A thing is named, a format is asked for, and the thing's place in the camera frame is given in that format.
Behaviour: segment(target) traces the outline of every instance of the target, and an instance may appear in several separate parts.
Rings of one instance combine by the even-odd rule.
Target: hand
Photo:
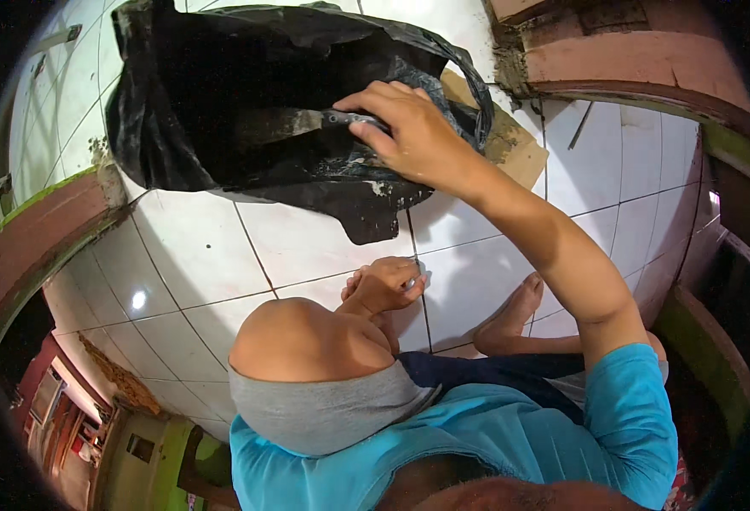
[[[414,280],[411,287],[407,284]],[[346,280],[341,301],[346,308],[350,302],[360,305],[370,316],[395,311],[409,306],[420,298],[426,288],[427,277],[421,275],[418,264],[409,258],[381,258],[364,265]]]
[[[364,109],[389,124],[392,137],[366,123],[352,123],[349,130],[410,181],[457,195],[474,167],[470,163],[480,158],[422,88],[412,89],[401,82],[372,82],[333,108]]]

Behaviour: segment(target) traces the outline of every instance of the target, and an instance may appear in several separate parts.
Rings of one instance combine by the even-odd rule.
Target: bare foot
[[[525,322],[543,301],[543,290],[544,282],[539,273],[534,271],[525,277],[512,292],[503,310],[475,332],[474,344],[477,351],[489,356],[509,353],[507,349],[502,349],[503,344],[522,335]]]

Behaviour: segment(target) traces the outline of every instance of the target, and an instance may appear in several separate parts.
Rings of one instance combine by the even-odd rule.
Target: person
[[[480,360],[399,353],[384,313],[427,283],[408,258],[356,271],[334,312],[260,305],[229,353],[242,509],[661,508],[678,455],[664,350],[605,253],[422,89],[373,82],[334,107],[388,123],[391,135],[349,129],[402,177],[482,213],[537,271],[469,332]],[[579,336],[522,336],[544,283]]]

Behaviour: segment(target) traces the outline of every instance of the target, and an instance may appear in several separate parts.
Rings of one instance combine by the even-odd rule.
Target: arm
[[[368,124],[349,129],[404,178],[462,199],[512,240],[576,319],[587,370],[618,347],[648,342],[605,253],[563,212],[474,152],[424,91],[374,82],[335,107],[366,109],[389,123],[394,138]]]

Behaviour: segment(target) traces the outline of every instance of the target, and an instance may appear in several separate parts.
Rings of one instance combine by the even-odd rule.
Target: window
[[[150,463],[151,455],[154,453],[154,443],[150,440],[145,440],[142,436],[137,436],[132,433],[131,438],[128,439],[126,451],[130,452],[133,456],[142,459],[145,463]]]

